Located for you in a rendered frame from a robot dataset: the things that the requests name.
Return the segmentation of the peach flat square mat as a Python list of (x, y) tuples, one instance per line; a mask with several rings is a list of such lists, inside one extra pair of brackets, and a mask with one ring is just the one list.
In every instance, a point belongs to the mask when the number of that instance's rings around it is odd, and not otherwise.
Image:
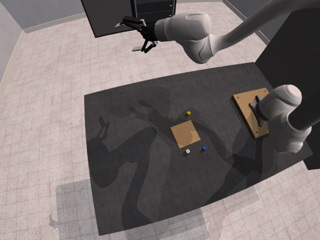
[(191, 120), (170, 129), (180, 149), (201, 140)]

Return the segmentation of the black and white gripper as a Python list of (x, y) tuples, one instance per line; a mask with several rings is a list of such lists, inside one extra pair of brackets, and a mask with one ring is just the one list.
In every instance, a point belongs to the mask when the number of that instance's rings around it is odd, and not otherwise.
[[(152, 48), (156, 47), (159, 41), (155, 35), (155, 23), (151, 23), (151, 24), (145, 24), (145, 19), (144, 18), (136, 18), (136, 17), (131, 17), (131, 16), (125, 16), (123, 19), (123, 21), (121, 23), (118, 23), (115, 26), (115, 29), (123, 27), (123, 26), (128, 26), (130, 28), (133, 28), (135, 30), (137, 30), (138, 32), (140, 32), (140, 34), (142, 35), (142, 37), (145, 39), (145, 42), (143, 44), (143, 46), (136, 46), (132, 49), (132, 52), (135, 51), (141, 51), (146, 54), (149, 50), (151, 50)], [(141, 29), (142, 28), (142, 29)], [(145, 48), (148, 44), (148, 41), (152, 42), (152, 44)]]

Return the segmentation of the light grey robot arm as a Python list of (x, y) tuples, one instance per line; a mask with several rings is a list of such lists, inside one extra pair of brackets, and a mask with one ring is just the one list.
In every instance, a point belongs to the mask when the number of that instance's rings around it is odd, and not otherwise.
[[(197, 64), (207, 63), (223, 49), (231, 47), (274, 20), (293, 11), (320, 8), (320, 0), (270, 0), (231, 32), (211, 34), (210, 16), (202, 11), (188, 11), (155, 23), (154, 32), (160, 42), (176, 41)], [(269, 140), (279, 154), (296, 154), (320, 121), (320, 86), (302, 103), (301, 91), (294, 85), (281, 85), (263, 99), (248, 105), (260, 127), (268, 124)], [(287, 111), (286, 111), (287, 110)]]

